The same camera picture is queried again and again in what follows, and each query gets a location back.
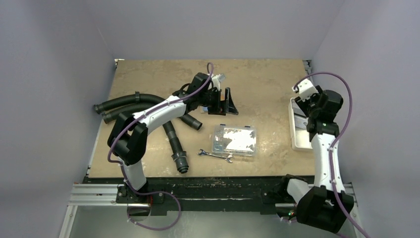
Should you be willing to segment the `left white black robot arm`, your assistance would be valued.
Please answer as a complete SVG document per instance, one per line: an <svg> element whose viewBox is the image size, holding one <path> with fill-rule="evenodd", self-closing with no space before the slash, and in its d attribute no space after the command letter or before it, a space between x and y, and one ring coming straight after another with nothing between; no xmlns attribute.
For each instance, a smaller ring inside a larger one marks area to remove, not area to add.
<svg viewBox="0 0 420 238"><path fill-rule="evenodd" d="M197 73L192 82L155 106L119 115L107 141L107 160L120 166L124 183L129 187L128 196L134 202L141 203L148 196L141 159L146 153L149 134L198 107L206 107L210 115L224 116L229 112L230 88L221 90L216 84L219 77L212 73Z"/></svg>

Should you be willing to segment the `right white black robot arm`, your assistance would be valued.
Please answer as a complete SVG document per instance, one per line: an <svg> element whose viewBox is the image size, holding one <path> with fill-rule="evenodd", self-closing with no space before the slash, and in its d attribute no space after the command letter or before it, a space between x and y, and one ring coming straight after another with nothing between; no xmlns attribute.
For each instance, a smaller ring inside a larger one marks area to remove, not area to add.
<svg viewBox="0 0 420 238"><path fill-rule="evenodd" d="M343 98L320 86L298 86L295 91L294 101L308 119L306 130L315 155L314 184L310 187L303 177L287 174L266 194L285 202L293 199L296 208L290 218L336 234L354 207L341 180L337 156L340 129L334 120Z"/></svg>

